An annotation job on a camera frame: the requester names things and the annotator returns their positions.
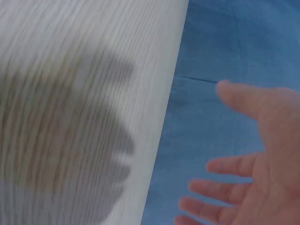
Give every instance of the white wood grain surface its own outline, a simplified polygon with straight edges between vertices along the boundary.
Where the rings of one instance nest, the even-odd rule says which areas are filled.
[[[188,0],[0,0],[0,224],[140,224]]]

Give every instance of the hand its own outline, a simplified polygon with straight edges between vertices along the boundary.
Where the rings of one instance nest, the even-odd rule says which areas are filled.
[[[258,121],[266,151],[223,157],[207,164],[219,174],[252,177],[248,184],[194,180],[192,192],[221,200],[220,207],[185,197],[180,208],[216,225],[300,224],[300,94],[289,89],[263,89],[227,81],[217,85],[225,104]],[[200,225],[186,216],[176,225]]]

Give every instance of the blue fabric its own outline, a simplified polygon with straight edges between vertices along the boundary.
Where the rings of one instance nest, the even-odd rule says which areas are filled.
[[[300,90],[299,38],[298,0],[190,0],[142,225],[172,225],[192,178],[244,182],[205,171],[212,158],[263,150],[256,123],[208,81]]]

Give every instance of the fingertip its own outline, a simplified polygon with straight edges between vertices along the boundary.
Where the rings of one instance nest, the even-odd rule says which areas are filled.
[[[180,215],[174,219],[174,225],[183,225],[184,224],[184,216]]]
[[[206,164],[206,170],[208,172],[218,171],[220,168],[220,161],[218,159],[213,159]]]

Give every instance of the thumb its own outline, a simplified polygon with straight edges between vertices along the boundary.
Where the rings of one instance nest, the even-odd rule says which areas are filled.
[[[226,105],[255,120],[258,119],[271,96],[270,89],[229,81],[219,82],[217,93]]]

